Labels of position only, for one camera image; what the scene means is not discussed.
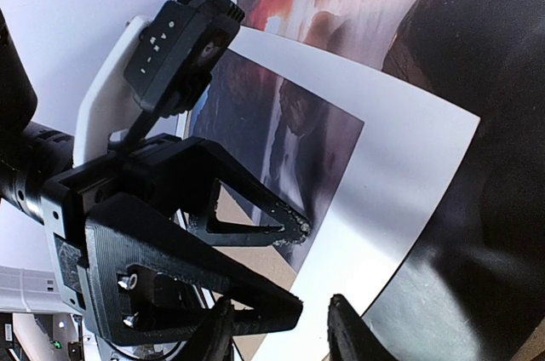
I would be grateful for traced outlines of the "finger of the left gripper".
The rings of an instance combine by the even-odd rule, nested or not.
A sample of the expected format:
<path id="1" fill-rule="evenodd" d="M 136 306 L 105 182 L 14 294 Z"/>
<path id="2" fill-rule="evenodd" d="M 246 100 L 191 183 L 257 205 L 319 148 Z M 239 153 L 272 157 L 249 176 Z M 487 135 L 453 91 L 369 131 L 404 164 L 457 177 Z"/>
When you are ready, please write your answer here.
<path id="1" fill-rule="evenodd" d="M 169 221 L 140 199 L 119 193 L 95 205 L 85 221 L 89 290 L 95 332 L 119 345 L 183 341 L 208 310 L 160 304 L 154 278 L 212 290 L 244 304 L 234 313 L 235 335 L 294 329 L 303 303 Z"/>
<path id="2" fill-rule="evenodd" d="M 303 244 L 309 220 L 263 185 L 223 146 L 190 137 L 153 137 L 123 154 L 124 189 L 159 213 L 188 215 L 187 229 L 212 246 L 266 247 Z M 218 216 L 226 190 L 246 215 L 261 213 L 245 225 Z"/>

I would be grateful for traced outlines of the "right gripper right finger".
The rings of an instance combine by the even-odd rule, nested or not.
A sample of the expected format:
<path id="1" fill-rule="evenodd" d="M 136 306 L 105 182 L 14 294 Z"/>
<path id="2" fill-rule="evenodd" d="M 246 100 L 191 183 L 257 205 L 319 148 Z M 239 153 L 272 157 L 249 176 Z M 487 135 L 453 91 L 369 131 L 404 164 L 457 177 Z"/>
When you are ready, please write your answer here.
<path id="1" fill-rule="evenodd" d="M 341 294 L 335 294 L 330 299 L 327 328 L 330 360 L 396 360 Z"/>

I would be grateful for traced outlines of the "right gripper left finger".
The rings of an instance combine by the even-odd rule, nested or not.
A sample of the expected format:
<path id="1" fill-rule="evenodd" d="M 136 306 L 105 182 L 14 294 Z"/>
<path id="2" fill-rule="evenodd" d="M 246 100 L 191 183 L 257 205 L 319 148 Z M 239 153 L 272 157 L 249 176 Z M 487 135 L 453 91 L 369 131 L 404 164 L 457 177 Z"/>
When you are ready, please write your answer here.
<path id="1" fill-rule="evenodd" d="M 233 360 L 234 307 L 222 296 L 181 349 L 181 361 Z"/>

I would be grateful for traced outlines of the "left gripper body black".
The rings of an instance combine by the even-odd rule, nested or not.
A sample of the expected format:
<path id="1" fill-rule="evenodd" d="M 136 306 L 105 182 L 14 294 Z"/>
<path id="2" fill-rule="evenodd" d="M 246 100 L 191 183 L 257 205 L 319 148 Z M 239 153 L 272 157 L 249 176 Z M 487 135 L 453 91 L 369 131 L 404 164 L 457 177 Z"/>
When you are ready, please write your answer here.
<path id="1" fill-rule="evenodd" d="M 66 166 L 44 182 L 41 218 L 66 304 L 84 304 L 77 264 L 87 259 L 84 227 L 89 211 L 124 192 L 172 221 L 177 211 L 189 208 L 179 186 L 181 171 L 189 163 L 180 153 L 195 142 L 193 137 L 157 135 L 125 152 L 109 152 L 76 168 Z"/>

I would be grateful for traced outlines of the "white mat board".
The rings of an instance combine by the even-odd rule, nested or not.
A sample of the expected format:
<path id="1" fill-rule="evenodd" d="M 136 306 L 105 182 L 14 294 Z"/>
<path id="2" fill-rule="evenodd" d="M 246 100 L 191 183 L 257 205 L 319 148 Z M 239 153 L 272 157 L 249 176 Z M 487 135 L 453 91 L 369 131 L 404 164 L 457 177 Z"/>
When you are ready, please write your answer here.
<path id="1" fill-rule="evenodd" d="M 177 134 L 214 140 L 312 223 L 274 246 L 296 272 L 297 326 L 252 360 L 320 360 L 330 297 L 364 313 L 444 196 L 478 127 L 472 113 L 384 73 L 244 27 Z"/>

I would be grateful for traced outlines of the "dalmatian dog photo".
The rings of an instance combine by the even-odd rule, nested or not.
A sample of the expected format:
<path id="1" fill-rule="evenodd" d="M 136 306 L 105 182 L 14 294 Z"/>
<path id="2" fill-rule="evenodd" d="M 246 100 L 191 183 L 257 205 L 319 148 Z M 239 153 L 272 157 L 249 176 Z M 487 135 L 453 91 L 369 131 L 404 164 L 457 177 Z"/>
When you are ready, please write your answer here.
<path id="1" fill-rule="evenodd" d="M 396 360 L 509 360 L 544 319 L 544 0 L 235 0 L 248 28 L 472 113 L 451 183 L 364 313 Z"/>

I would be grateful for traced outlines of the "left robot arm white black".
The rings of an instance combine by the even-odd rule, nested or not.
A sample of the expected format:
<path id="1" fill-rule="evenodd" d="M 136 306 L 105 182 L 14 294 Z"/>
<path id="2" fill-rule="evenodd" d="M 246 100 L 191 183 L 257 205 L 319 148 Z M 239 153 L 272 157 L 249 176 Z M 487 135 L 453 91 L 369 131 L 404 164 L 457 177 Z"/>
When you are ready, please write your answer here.
<path id="1" fill-rule="evenodd" d="M 157 277 L 244 305 L 236 335 L 293 329 L 301 301 L 221 253 L 223 246 L 299 243 L 308 220 L 221 145 L 147 132 L 191 109 L 238 32 L 243 13 L 167 2 L 130 26 L 98 74 L 88 132 L 36 124 L 37 97 L 7 27 L 1 30 L 1 196 L 52 240 L 63 301 L 103 339 L 128 346 L 186 339 L 204 312 L 161 301 Z"/>

